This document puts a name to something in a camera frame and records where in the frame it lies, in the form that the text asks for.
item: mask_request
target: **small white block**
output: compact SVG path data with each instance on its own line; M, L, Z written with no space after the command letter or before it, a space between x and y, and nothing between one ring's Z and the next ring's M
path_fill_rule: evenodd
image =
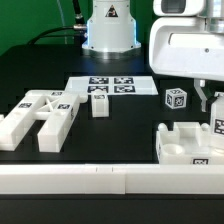
M109 100L105 91L92 92L91 102L93 117L109 117Z
M167 89L165 104L172 109L184 108L187 102L187 93L180 88Z
M224 97L212 104L210 125L211 146L224 150Z

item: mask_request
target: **white plastic block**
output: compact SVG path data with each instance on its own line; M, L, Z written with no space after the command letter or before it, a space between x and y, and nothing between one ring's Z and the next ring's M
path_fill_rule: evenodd
M109 117L109 100L105 91L97 90L91 95L93 117Z
M40 152L59 152L77 115L78 95L64 93L38 133Z
M164 124L159 125L156 138L160 164L224 164L224 151L212 147L211 128L208 124L174 122L173 131L164 127Z
M33 112L45 101L43 96L25 96L0 123L0 150L14 151L34 123Z
M187 102L187 93L180 88L167 89L165 104L172 109L184 108Z
M222 149L224 153L224 97L212 104L211 110L211 146Z

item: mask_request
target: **white rectangular block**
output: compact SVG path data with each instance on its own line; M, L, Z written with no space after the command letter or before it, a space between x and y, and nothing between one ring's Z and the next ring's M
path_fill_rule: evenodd
M42 96L25 96L0 123L0 150L14 151L35 120L33 112L44 103Z
M70 127L77 115L78 95L64 94L38 133L40 152L60 152Z
M105 91L94 91L91 103L93 117L109 117L109 100Z

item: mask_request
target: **white block with hole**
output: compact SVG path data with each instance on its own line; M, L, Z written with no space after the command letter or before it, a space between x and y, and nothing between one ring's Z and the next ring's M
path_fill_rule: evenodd
M211 128L197 122L174 122L173 131L159 125L156 150L160 164L224 164L224 145L212 146Z
M172 109L179 109L186 107L187 93L180 88L167 89L165 104Z
M109 100L105 91L92 92L91 103L93 117L109 117Z

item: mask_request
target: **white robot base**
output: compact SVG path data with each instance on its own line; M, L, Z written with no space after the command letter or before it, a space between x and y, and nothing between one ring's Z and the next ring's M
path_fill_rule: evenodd
M87 23L88 39L83 54L103 59L119 59L141 53L136 40L136 21L130 14L130 0L94 0Z

